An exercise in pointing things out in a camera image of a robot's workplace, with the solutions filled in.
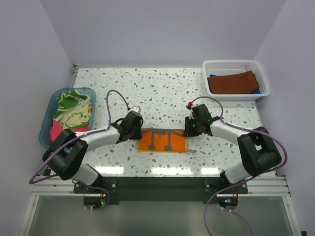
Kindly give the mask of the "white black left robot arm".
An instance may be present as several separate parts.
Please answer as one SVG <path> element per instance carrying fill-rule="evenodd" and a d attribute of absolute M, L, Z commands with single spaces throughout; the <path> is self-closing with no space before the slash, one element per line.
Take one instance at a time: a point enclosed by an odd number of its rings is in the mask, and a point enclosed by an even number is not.
<path fill-rule="evenodd" d="M 140 107 L 132 107 L 124 118 L 111 123 L 109 129 L 63 131 L 47 149 L 42 160 L 62 180 L 82 182 L 91 193 L 97 193 L 102 187 L 101 175 L 82 163 L 85 154 L 102 146 L 115 145 L 127 140 L 140 140 L 143 124 L 140 111 Z"/>

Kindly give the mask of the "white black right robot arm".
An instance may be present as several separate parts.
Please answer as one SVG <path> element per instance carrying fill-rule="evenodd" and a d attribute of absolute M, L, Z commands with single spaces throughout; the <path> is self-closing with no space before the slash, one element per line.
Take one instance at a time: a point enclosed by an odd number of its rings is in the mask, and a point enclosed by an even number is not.
<path fill-rule="evenodd" d="M 239 148 L 241 162 L 220 174 L 221 191 L 230 193 L 237 183 L 263 174 L 281 163 L 282 157 L 264 127 L 248 131 L 239 126 L 231 127 L 220 117 L 212 117 L 205 104 L 189 102 L 187 109 L 190 115 L 185 117 L 184 137 L 206 134 L 229 141 Z"/>

